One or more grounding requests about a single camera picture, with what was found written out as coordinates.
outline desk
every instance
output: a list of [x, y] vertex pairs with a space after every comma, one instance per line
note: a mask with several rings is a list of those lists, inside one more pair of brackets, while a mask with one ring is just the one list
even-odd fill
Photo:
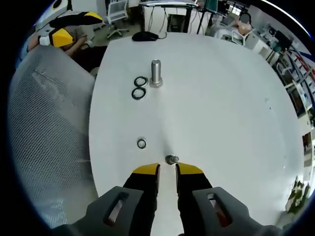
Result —
[[[146, 86], [147, 96], [133, 100], [133, 81], [151, 76], [153, 59], [161, 60], [164, 84]], [[139, 137], [146, 149], [137, 147]], [[275, 224], [303, 174], [298, 119], [277, 74], [260, 55], [202, 35], [111, 41], [95, 82], [89, 139], [99, 196], [122, 186], [140, 165], [162, 163], [151, 235], [183, 233], [175, 169], [165, 164], [166, 154], [200, 167], [262, 224]]]
[[[154, 8], [153, 7], [143, 7], [143, 8], [144, 8], [144, 21], [145, 21], [145, 28], [144, 29], [146, 31], [150, 31], [152, 33], [159, 34], [160, 37], [164, 37], [165, 32], [167, 30], [167, 22], [168, 22], [167, 17], [165, 17], [165, 21], [163, 24], [163, 19], [164, 19], [164, 14], [165, 14], [164, 9], [165, 9], [167, 16], [169, 16], [170, 14], [183, 15], [183, 16], [186, 15], [186, 9], [180, 8], [180, 7], [178, 7], [178, 8], [175, 8], [175, 7], [163, 8], [160, 6], [156, 6]], [[197, 34], [198, 26], [199, 26], [199, 23], [201, 20], [201, 15], [202, 15], [202, 12], [199, 12], [196, 9], [191, 10], [191, 16], [190, 16], [189, 26], [188, 26], [188, 33]], [[203, 18], [202, 24], [201, 24], [202, 28], [201, 28], [199, 34], [205, 34], [206, 33], [210, 17], [211, 17], [211, 13], [206, 12], [205, 16]]]
[[256, 31], [248, 35], [245, 47], [253, 50], [253, 52], [260, 54], [264, 59], [267, 59], [271, 66], [279, 58], [279, 53], [273, 52], [273, 49], [267, 45], [267, 40], [260, 37]]

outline metal washer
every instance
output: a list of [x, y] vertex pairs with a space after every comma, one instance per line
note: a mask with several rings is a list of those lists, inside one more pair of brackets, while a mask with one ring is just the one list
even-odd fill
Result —
[[[144, 80], [144, 83], [143, 84], [138, 84], [138, 80], [139, 79], [143, 79]], [[147, 77], [144, 77], [144, 76], [139, 76], [137, 78], [134, 79], [133, 81], [133, 84], [137, 87], [137, 88], [143, 88], [145, 87], [146, 85], [148, 85], [149, 83], [149, 79]]]
[[148, 145], [148, 143], [147, 143], [147, 141], [146, 141], [145, 139], [143, 139], [143, 138], [138, 139], [138, 141], [137, 141], [137, 146], [138, 146], [138, 148], [140, 148], [140, 149], [145, 149], [145, 148], [147, 147], [147, 145]]
[[[140, 97], [137, 97], [137, 96], [135, 95], [138, 90], [143, 91], [143, 95], [140, 96]], [[140, 99], [144, 98], [146, 95], [147, 95], [146, 89], [145, 89], [145, 88], [141, 88], [141, 87], [135, 88], [135, 89], [132, 91], [132, 93], [131, 93], [131, 96], [132, 96], [132, 98], [133, 98], [134, 100], [140, 100]]]

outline mesh chair back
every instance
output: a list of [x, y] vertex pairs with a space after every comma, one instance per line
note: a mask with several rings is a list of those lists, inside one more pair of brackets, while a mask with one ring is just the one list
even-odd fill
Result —
[[93, 87], [94, 78], [52, 46], [30, 51], [10, 84], [11, 154], [26, 194], [51, 228], [77, 221], [97, 198], [88, 143]]
[[111, 2], [108, 7], [108, 22], [111, 24], [114, 21], [122, 20], [128, 17], [126, 6], [128, 1], [122, 0], [117, 2]]

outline metal bolt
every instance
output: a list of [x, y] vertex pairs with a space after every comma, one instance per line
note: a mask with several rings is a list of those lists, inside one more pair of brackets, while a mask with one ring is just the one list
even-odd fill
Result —
[[179, 158], [174, 154], [169, 154], [165, 157], [165, 162], [169, 165], [175, 165], [179, 162]]
[[151, 63], [152, 78], [150, 79], [150, 86], [153, 88], [159, 88], [163, 85], [161, 77], [161, 61], [153, 60]]

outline computer mouse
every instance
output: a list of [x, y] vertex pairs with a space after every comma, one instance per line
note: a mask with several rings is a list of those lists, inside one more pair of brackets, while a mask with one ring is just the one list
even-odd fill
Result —
[[135, 33], [132, 37], [132, 40], [137, 42], [156, 41], [157, 39], [158, 39], [157, 34], [148, 31]]

